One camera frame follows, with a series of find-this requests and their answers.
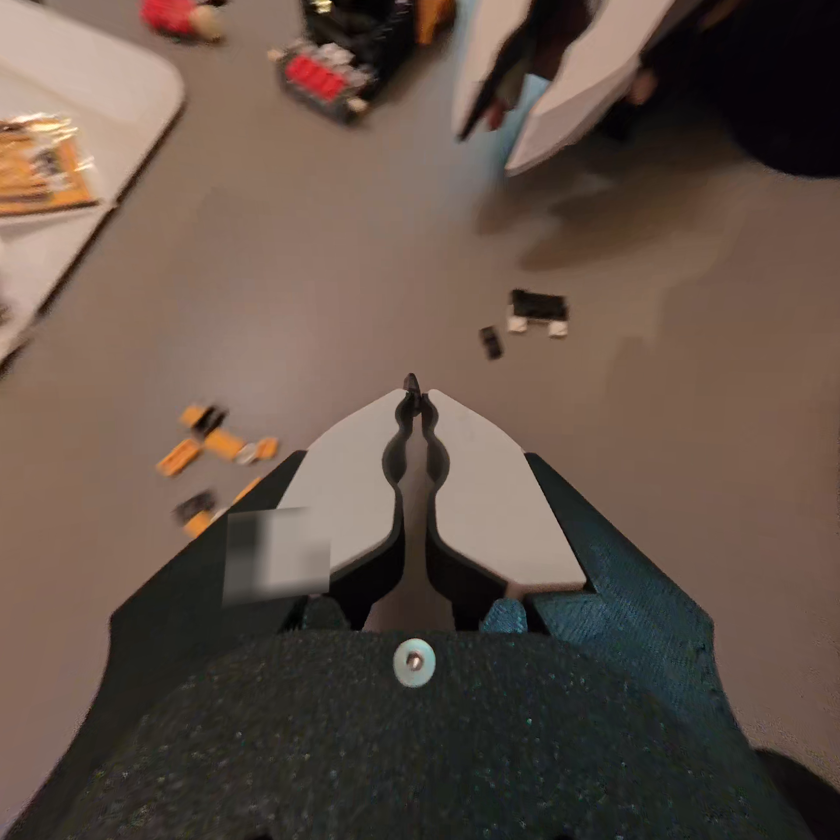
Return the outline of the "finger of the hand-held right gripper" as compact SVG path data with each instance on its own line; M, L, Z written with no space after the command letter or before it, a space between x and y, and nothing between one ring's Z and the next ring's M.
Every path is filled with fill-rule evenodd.
M457 140L502 47L525 22L531 5L531 1L458 2L451 107L451 130Z
M523 174L579 142L627 92L644 48L671 18L673 1L604 1L589 27L563 53L534 102L505 164Z

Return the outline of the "person's right forearm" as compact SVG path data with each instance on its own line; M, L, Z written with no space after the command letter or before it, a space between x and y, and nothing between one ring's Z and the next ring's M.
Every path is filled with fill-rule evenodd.
M839 2L700 2L643 66L657 91L691 88L752 158L839 176Z

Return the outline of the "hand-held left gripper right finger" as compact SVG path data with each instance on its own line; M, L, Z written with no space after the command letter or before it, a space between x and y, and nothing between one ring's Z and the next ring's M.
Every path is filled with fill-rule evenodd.
M434 497L443 548L497 579L507 597L584 589L585 573L522 447L443 392L427 398L432 443L444 456Z

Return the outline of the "partly built lego car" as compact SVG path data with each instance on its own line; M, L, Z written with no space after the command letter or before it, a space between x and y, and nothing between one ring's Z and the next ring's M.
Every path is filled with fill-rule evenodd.
M419 47L455 21L456 1L300 1L301 36L271 50L283 88L326 117L365 115Z

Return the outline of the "orange sticker sheet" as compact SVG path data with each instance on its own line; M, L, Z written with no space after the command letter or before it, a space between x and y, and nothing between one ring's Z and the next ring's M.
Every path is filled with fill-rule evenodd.
M1 121L1 218L50 215L100 204L92 159L64 115Z

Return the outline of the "red lego minifigure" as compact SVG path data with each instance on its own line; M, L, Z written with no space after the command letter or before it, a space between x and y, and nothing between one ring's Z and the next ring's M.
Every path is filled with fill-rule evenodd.
M172 38L214 44L223 37L217 9L228 1L142 1L140 17L153 31Z

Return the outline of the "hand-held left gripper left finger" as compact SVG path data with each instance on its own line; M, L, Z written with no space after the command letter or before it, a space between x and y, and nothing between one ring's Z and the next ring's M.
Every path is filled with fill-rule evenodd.
M277 581L339 581L399 530L385 455L403 431L407 397L403 389L386 393L310 446L276 506Z

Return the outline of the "white rounded mat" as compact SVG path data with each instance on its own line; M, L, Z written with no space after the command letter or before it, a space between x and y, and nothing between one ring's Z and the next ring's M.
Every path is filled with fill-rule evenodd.
M2 118L69 118L92 163L95 206L2 220L2 362L29 340L185 101L181 75L153 52L34 2L1 3Z

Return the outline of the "person's right hand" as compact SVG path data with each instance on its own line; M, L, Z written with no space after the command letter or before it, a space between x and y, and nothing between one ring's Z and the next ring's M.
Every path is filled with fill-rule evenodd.
M649 103L658 89L659 78L655 68L641 67L627 90L626 101L634 108L642 108Z

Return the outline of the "black plate with white studs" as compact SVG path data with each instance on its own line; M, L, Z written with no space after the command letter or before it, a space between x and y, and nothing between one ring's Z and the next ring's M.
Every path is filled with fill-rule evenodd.
M507 308L508 333L524 334L533 324L541 324L553 340L563 340L569 334L570 310L566 303L559 306L525 306L511 303Z

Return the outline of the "pile of small lego pieces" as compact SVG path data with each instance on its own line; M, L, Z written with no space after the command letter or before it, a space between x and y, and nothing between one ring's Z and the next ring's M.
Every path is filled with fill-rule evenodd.
M228 410L218 404L188 405L178 419L185 436L155 464L155 472L171 480L203 455L244 467L266 463L278 456L277 437L247 440L226 428L227 418ZM190 539L196 539L227 510L218 505L214 491L202 490L180 503L173 510L173 518Z

